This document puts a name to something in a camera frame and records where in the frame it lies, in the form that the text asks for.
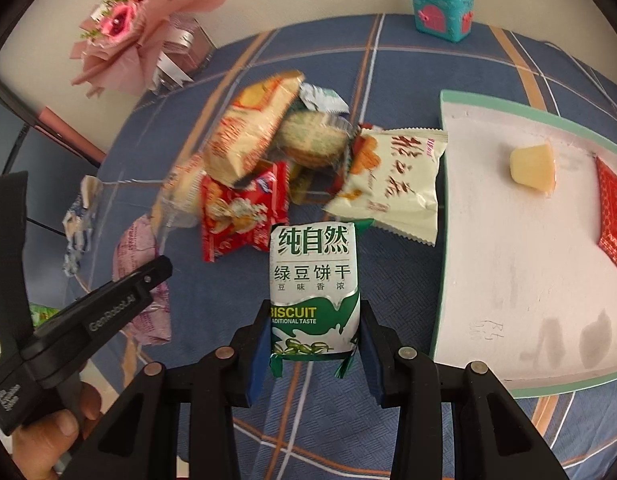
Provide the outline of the person's left hand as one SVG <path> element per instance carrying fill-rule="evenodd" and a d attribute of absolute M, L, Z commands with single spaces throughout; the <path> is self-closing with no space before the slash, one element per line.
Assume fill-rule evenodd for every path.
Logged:
<path fill-rule="evenodd" d="M 12 459 L 25 479 L 58 479 L 54 466 L 60 457 L 78 437 L 86 439 L 102 416 L 100 393 L 86 382 L 82 383 L 80 407 L 83 425 L 72 412 L 62 410 L 12 434 Z"/>

